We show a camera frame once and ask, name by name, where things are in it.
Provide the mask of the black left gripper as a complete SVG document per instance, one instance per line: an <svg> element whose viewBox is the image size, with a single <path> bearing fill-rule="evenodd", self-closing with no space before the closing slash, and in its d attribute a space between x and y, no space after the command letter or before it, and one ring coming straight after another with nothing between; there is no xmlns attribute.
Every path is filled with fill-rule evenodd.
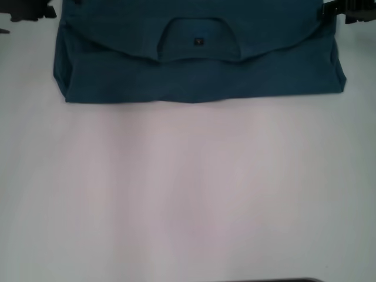
<svg viewBox="0 0 376 282"><path fill-rule="evenodd" d="M13 22L57 18L54 7L41 0L1 0L1 13L10 14Z"/></svg>

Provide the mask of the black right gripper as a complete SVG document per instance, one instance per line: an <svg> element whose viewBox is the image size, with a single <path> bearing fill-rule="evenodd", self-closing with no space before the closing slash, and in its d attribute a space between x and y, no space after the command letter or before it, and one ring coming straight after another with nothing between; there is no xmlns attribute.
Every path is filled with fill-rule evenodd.
<svg viewBox="0 0 376 282"><path fill-rule="evenodd" d="M322 15L345 15L346 24L370 22L375 20L374 0L345 0L323 3Z"/></svg>

